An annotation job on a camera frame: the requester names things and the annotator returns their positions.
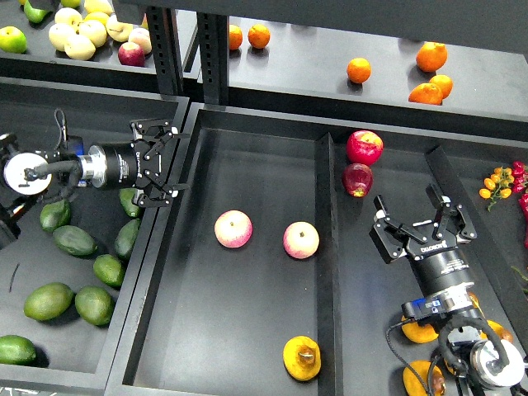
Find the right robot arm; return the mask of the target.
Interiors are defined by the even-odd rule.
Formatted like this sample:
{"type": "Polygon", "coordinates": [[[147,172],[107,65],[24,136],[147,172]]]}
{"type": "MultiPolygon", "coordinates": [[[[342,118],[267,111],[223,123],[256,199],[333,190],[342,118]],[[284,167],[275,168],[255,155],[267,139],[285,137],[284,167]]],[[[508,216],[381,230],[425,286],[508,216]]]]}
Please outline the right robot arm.
{"type": "Polygon", "coordinates": [[[500,338],[474,305],[469,290],[474,279],[460,245],[476,239],[469,213],[453,203],[434,185],[427,195],[436,210],[433,219],[413,224],[397,221],[382,196],[376,208],[370,237],[384,262],[406,258],[422,292],[420,299],[402,305],[402,324],[430,325],[438,348],[418,380],[428,395],[433,389],[433,371],[439,361],[452,371],[460,395],[483,395],[488,390],[509,389],[525,395],[521,381],[527,364],[512,342],[500,338]]]}

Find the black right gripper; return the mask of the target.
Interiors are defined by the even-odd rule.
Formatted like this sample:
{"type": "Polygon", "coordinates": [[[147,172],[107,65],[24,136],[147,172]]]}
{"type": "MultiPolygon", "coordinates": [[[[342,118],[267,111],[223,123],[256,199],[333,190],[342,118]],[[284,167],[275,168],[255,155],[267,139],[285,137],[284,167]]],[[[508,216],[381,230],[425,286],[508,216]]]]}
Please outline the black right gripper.
{"type": "Polygon", "coordinates": [[[465,205],[453,203],[436,185],[430,184],[426,193],[436,209],[430,242],[426,243],[428,238],[415,228],[394,220],[382,195],[373,199],[376,211],[369,235],[386,264],[408,258],[424,297],[437,296],[453,288],[472,288],[474,274],[458,248],[478,237],[469,212],[465,205]],[[410,251],[411,241],[426,244],[410,251]]]}

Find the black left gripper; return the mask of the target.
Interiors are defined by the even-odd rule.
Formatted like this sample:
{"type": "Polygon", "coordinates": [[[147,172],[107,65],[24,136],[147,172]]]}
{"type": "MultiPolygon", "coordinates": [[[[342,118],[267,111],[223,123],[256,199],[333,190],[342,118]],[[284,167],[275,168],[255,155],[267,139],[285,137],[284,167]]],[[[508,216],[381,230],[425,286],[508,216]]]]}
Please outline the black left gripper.
{"type": "Polygon", "coordinates": [[[131,120],[133,141],[98,146],[98,186],[135,187],[134,203],[140,208],[169,206],[186,182],[168,183],[161,177],[161,153],[167,144],[189,139],[169,119],[131,120]]]}

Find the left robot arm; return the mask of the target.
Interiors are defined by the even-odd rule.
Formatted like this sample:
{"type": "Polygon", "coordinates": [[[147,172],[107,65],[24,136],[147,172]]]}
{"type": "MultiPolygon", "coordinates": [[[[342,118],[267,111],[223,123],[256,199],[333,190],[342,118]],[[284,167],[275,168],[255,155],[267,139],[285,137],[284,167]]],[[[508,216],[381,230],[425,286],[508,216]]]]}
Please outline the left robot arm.
{"type": "Polygon", "coordinates": [[[141,208],[172,203],[186,182],[169,181],[163,175],[167,145],[186,138],[169,119],[132,120],[130,141],[93,144],[88,149],[77,136],[68,134],[61,109],[54,112],[59,140],[53,149],[21,151],[14,134],[1,136],[1,182],[18,194],[1,208],[1,246],[20,235],[18,220],[36,203],[67,200],[80,186],[98,189],[133,187],[133,203],[141,208]]]}

